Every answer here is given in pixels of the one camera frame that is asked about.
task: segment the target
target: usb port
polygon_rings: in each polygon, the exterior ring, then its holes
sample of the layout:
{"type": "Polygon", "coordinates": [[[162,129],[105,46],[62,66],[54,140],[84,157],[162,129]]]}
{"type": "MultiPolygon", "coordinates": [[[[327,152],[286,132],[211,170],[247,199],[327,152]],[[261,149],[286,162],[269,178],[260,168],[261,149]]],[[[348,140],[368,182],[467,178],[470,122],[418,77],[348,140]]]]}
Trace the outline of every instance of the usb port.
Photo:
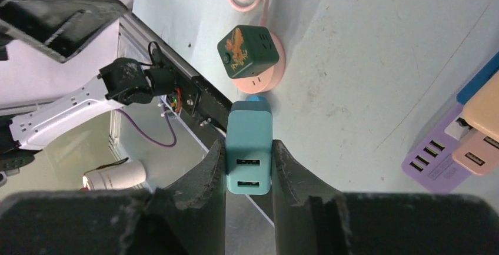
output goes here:
{"type": "Polygon", "coordinates": [[[430,141],[430,144],[433,145],[433,147],[435,147],[436,149],[439,149],[440,151],[444,151],[445,149],[445,147],[442,144],[436,142],[435,140],[430,141]]]}
{"type": "Polygon", "coordinates": [[[422,162],[424,165],[429,165],[430,162],[428,162],[427,160],[425,160],[423,157],[417,155],[416,156],[416,159],[418,159],[420,162],[422,162]]]}
{"type": "Polygon", "coordinates": [[[482,166],[483,164],[485,164],[485,161],[478,158],[475,154],[473,154],[472,152],[468,152],[466,153],[465,155],[468,159],[470,159],[471,161],[475,162],[477,165],[480,165],[482,166]]]}
{"type": "Polygon", "coordinates": [[[260,160],[237,159],[236,164],[238,164],[238,165],[260,165],[260,160]]]}
{"type": "Polygon", "coordinates": [[[437,152],[433,151],[432,149],[430,149],[430,148],[428,148],[428,147],[424,147],[423,151],[425,151],[426,153],[428,153],[428,154],[432,155],[434,158],[435,158],[436,156],[438,156],[438,153],[437,153],[437,152]]]}
{"type": "Polygon", "coordinates": [[[418,171],[423,171],[423,168],[421,168],[420,165],[416,164],[415,162],[411,162],[409,165],[413,166],[418,171]]]}
{"type": "Polygon", "coordinates": [[[238,181],[237,186],[239,186],[239,187],[259,187],[260,183],[254,183],[252,181],[238,181]]]}
{"type": "Polygon", "coordinates": [[[493,140],[492,138],[487,136],[484,138],[484,141],[494,146],[495,148],[499,149],[499,142],[497,142],[496,140],[493,140]]]}

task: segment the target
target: purple usb hub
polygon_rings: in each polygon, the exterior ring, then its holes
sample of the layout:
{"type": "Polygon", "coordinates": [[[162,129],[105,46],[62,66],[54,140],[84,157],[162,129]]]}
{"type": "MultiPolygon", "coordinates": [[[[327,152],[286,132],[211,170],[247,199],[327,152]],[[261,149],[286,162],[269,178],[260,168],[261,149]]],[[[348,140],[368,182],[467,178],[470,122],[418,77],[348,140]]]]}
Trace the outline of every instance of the purple usb hub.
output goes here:
{"type": "Polygon", "coordinates": [[[459,141],[445,133],[462,111],[461,104],[450,109],[402,163],[402,170],[430,192],[449,193],[471,175],[452,158],[459,141]]]}

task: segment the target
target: peach power adapter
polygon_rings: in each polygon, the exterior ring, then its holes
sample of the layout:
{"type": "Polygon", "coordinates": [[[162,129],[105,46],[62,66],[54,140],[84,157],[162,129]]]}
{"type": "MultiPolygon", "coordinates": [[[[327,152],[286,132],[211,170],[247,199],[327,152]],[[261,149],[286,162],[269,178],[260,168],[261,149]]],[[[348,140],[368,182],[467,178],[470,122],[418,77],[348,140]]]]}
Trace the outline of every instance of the peach power adapter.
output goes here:
{"type": "MultiPolygon", "coordinates": [[[[248,2],[251,0],[236,0],[236,1],[248,2]]],[[[236,1],[229,0],[229,3],[237,11],[248,12],[254,9],[260,3],[261,0],[253,0],[252,2],[248,3],[246,6],[242,6],[236,3],[236,1]]],[[[259,23],[259,26],[261,27],[264,27],[267,24],[268,2],[269,0],[264,0],[264,9],[259,23]]],[[[237,88],[239,88],[244,93],[256,94],[260,92],[269,91],[274,87],[276,87],[277,84],[279,84],[279,82],[282,79],[282,76],[284,75],[284,70],[286,65],[284,47],[282,46],[282,43],[279,40],[279,38],[274,33],[270,31],[269,33],[272,38],[272,43],[266,43],[266,44],[270,44],[270,48],[272,48],[273,45],[273,47],[279,53],[279,60],[271,67],[268,67],[267,65],[268,69],[259,74],[256,74],[255,76],[232,79],[237,88]]]]}

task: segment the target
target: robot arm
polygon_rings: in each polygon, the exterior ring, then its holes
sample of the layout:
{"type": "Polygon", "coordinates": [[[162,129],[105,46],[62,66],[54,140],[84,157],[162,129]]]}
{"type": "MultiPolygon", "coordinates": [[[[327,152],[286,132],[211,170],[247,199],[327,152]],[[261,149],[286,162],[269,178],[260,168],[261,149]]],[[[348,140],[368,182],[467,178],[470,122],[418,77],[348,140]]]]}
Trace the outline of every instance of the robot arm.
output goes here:
{"type": "Polygon", "coordinates": [[[118,58],[72,93],[0,125],[0,171],[29,164],[51,141],[97,115],[132,103],[148,104],[174,89],[171,69],[143,69],[134,59],[118,58]]]}

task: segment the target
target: pink outlet base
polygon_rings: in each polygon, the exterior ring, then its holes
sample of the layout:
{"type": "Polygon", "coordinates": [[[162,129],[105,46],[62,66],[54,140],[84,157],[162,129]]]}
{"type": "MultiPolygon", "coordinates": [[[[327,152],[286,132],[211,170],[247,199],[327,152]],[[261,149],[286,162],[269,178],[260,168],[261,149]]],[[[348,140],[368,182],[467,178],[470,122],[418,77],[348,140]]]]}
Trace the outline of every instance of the pink outlet base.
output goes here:
{"type": "Polygon", "coordinates": [[[275,48],[279,53],[279,61],[277,64],[271,66],[268,70],[262,72],[256,77],[245,77],[232,80],[235,86],[237,86],[237,88],[244,93],[256,94],[269,91],[279,84],[282,76],[284,75],[286,66],[286,54],[284,52],[284,47],[275,34],[270,32],[270,35],[272,36],[272,41],[274,42],[275,48]]]}

